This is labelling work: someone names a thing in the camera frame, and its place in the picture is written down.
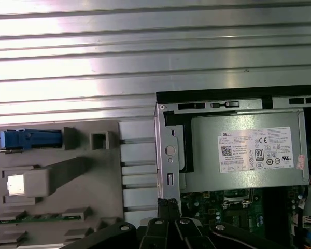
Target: sticker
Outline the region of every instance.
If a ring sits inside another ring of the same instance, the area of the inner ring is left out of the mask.
[[[305,155],[299,155],[299,159],[297,160],[297,169],[302,170],[304,169],[305,163]]]
[[[304,207],[305,207],[305,198],[301,199],[299,203],[299,209],[304,209]]]
[[[294,167],[290,127],[224,131],[218,149],[221,173]]]

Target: blue plastic clip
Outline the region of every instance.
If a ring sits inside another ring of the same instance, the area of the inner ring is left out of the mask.
[[[61,130],[7,130],[0,131],[0,141],[1,148],[6,150],[62,147],[62,133]]]

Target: white connector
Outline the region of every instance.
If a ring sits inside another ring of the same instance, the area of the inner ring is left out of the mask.
[[[7,181],[8,194],[19,196],[24,194],[24,175],[10,175]]]

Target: vent slot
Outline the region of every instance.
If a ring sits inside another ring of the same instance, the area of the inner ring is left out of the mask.
[[[179,110],[205,109],[205,103],[185,103],[177,104]]]

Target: corrugated metal surface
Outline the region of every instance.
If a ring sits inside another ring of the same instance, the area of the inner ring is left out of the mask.
[[[156,213],[156,91],[301,84],[308,0],[0,0],[0,125],[120,120],[128,221]]]

